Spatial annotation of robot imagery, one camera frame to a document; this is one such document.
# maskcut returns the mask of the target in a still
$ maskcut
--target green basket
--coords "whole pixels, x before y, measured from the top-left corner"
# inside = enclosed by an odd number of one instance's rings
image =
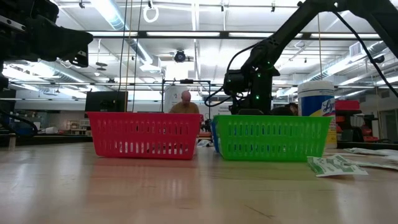
[[[303,116],[215,116],[224,159],[305,162],[321,157],[331,118]]]

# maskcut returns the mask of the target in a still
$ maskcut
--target table surface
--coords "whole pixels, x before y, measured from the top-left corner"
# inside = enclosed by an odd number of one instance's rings
[[[305,163],[224,161],[212,148],[168,161],[23,146],[0,151],[0,223],[396,223],[398,172],[366,170],[317,178]]]

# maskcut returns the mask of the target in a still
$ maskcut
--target brown shirt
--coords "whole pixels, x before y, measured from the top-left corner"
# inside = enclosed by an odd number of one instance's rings
[[[189,105],[184,106],[182,102],[177,103],[172,107],[169,113],[199,113],[199,108],[194,103],[189,103]]]

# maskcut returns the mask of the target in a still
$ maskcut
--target disinfecting wipes container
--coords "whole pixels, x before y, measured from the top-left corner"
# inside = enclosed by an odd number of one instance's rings
[[[337,148],[335,87],[328,81],[312,81],[298,86],[298,115],[332,117],[326,148]]]

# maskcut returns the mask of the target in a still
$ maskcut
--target man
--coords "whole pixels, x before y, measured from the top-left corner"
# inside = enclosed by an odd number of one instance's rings
[[[181,102],[172,107],[169,113],[199,113],[199,108],[196,104],[191,103],[191,93],[185,90],[181,94]]]

